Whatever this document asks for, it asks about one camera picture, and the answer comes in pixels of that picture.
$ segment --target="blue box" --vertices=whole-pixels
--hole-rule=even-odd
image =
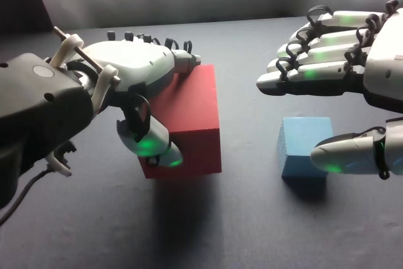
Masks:
[[[278,136],[278,158],[281,177],[325,178],[326,171],[316,168],[310,153],[319,142],[333,137],[330,118],[283,118]]]

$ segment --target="white robotic hand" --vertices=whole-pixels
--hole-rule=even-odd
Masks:
[[[372,106],[403,113],[403,10],[398,2],[387,3],[387,13],[332,12],[325,6],[312,8],[308,24],[295,32],[278,50],[277,59],[256,85],[264,94],[310,94],[338,96],[363,94]],[[314,21],[317,10],[327,13]],[[387,121],[386,129],[375,127],[360,134],[325,140],[311,153],[312,162],[326,171],[351,174],[389,171],[403,174],[403,120]]]
[[[191,41],[180,50],[178,43],[167,38],[165,45],[150,35],[125,33],[124,40],[115,40],[108,32],[108,41],[92,44],[84,49],[101,66],[112,65],[118,70],[120,82],[105,98],[101,110],[107,106],[122,109],[125,120],[117,121],[116,129],[125,146],[150,166],[174,167],[183,162],[179,148],[170,141],[168,129],[151,115],[147,98],[159,94],[168,86],[174,73],[190,73],[200,65],[199,55],[191,53]],[[79,72],[82,85],[91,90],[98,75],[80,55],[69,59],[67,68]],[[142,105],[146,104],[145,118]]]

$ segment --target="red box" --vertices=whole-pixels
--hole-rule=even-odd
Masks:
[[[169,130],[183,155],[174,168],[150,167],[139,158],[144,175],[178,178],[221,172],[220,124],[214,66],[197,66],[189,74],[175,74],[172,83],[149,100],[152,115]]]

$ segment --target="wire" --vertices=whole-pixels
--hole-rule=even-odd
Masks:
[[[36,181],[42,179],[44,176],[46,176],[48,173],[52,173],[54,172],[52,169],[46,169],[44,171],[42,171],[41,173],[37,174],[36,176],[34,176],[29,182],[28,184],[25,185],[23,191],[20,193],[19,197],[15,200],[14,204],[10,207],[9,210],[7,210],[7,212],[0,218],[0,227],[3,226],[3,224],[5,222],[7,222],[7,220],[12,216],[12,214],[14,213],[14,211],[18,208],[18,206],[20,206],[21,202],[23,201],[23,199],[25,198],[26,194],[28,193],[28,191],[30,191],[32,185],[35,184]]]

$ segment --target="metal pin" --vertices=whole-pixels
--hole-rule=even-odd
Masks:
[[[65,33],[63,33],[63,31],[58,28],[57,26],[54,27],[53,32],[60,37],[60,39],[62,39],[62,41],[64,41],[67,37],[65,35]],[[84,51],[82,48],[80,47],[74,47],[74,50],[77,52],[77,54],[79,54],[85,61],[87,61],[89,64],[91,64],[98,73],[103,71],[103,67],[101,67],[97,62],[95,62],[92,58],[90,58]],[[115,76],[112,78],[111,83],[113,85],[117,85],[120,82],[120,78],[118,76]]]

